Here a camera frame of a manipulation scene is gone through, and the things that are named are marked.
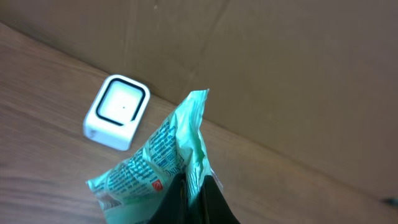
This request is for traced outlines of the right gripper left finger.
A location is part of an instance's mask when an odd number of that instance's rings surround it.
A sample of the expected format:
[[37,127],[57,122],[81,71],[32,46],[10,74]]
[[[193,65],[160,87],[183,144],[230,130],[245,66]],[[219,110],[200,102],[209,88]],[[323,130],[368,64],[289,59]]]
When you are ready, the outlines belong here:
[[187,219],[187,210],[186,175],[177,174],[148,224],[184,224]]

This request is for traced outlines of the teal tissue packet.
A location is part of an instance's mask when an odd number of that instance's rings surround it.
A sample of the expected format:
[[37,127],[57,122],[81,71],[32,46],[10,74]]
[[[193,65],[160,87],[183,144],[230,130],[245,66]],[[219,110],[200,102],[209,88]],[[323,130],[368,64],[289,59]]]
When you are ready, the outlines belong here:
[[200,190],[213,169],[200,126],[208,90],[192,91],[134,155],[87,181],[107,223],[147,223],[174,177],[186,175],[189,223],[201,223]]

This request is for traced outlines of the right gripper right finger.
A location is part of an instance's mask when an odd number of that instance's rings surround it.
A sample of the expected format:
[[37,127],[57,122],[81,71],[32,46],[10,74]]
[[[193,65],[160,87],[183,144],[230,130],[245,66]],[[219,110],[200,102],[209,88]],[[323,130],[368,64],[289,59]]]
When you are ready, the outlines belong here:
[[206,175],[200,190],[201,217],[205,224],[239,224],[218,188],[215,179]]

